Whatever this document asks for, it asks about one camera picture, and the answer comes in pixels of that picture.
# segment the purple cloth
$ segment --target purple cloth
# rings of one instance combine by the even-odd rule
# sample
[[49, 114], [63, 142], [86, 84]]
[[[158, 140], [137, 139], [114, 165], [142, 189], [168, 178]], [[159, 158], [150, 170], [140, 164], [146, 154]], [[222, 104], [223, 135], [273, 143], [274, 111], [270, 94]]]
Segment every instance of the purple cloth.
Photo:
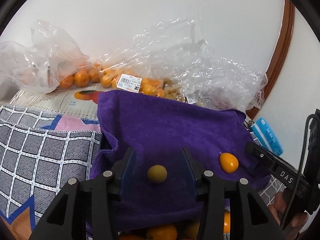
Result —
[[[262, 189], [270, 175], [244, 147], [252, 137], [243, 126], [239, 111], [213, 111], [195, 105], [113, 90], [99, 94], [98, 119], [112, 150], [101, 150], [95, 158], [90, 178], [111, 168], [132, 146], [137, 153], [130, 196], [113, 207], [118, 231], [146, 228], [194, 219], [202, 211], [187, 192], [180, 174], [177, 154], [187, 147], [204, 167], [223, 179], [247, 178]], [[232, 174], [220, 166], [220, 153], [229, 152], [239, 160]], [[162, 184], [148, 183], [147, 171], [155, 165], [166, 167]]]

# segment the brownish green ball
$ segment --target brownish green ball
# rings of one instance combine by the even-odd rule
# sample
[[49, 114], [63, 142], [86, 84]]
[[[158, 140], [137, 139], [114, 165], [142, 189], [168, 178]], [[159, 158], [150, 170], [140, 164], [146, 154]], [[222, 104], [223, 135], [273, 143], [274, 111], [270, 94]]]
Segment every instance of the brownish green ball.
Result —
[[151, 183], [163, 183], [167, 175], [167, 170], [162, 165], [154, 165], [148, 170], [148, 180]]

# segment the white sticker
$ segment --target white sticker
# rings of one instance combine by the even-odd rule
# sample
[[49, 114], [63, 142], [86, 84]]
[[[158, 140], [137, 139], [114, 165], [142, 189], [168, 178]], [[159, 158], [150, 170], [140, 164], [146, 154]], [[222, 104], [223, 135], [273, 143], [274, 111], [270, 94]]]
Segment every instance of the white sticker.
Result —
[[139, 93], [142, 78], [137, 78], [135, 76], [122, 74], [117, 88], [127, 90], [134, 93]]
[[196, 97], [193, 94], [187, 94], [186, 98], [187, 98], [189, 105], [193, 105], [198, 102], [198, 100], [196, 99]]

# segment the screw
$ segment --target screw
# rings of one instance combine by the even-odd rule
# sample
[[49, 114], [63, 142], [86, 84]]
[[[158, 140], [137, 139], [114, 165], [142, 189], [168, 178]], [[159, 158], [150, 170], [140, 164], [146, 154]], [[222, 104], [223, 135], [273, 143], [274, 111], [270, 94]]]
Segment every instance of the screw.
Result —
[[242, 185], [247, 185], [247, 184], [249, 183], [248, 180], [245, 179], [245, 178], [241, 178], [241, 179], [239, 180], [239, 182], [240, 182]]
[[105, 176], [105, 177], [110, 177], [110, 176], [112, 176], [112, 171], [105, 171], [105, 172], [103, 173], [103, 176]]
[[75, 184], [76, 182], [77, 182], [77, 179], [76, 179], [76, 178], [71, 178], [71, 179], [68, 180], [68, 183], [69, 183], [70, 185], [73, 185], [73, 184]]
[[207, 177], [212, 177], [213, 176], [213, 172], [212, 171], [205, 171], [204, 175]]

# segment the wooden frame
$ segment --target wooden frame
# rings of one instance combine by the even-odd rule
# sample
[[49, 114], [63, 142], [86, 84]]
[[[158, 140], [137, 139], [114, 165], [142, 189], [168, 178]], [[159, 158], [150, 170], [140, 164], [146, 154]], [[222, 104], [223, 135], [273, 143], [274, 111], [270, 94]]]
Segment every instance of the wooden frame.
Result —
[[[276, 80], [281, 72], [282, 66], [284, 64], [285, 58], [287, 57], [287, 53], [289, 50], [293, 23], [294, 23], [294, 5], [290, 2], [290, 0], [284, 0], [284, 13], [282, 18], [282, 26], [280, 30], [280, 35], [278, 38], [278, 42], [273, 52], [273, 56], [271, 58], [269, 68], [266, 72], [268, 77], [268, 84], [264, 87], [264, 99], [266, 100], [276, 83]], [[259, 109], [254, 107], [247, 111], [247, 115], [253, 119]]]

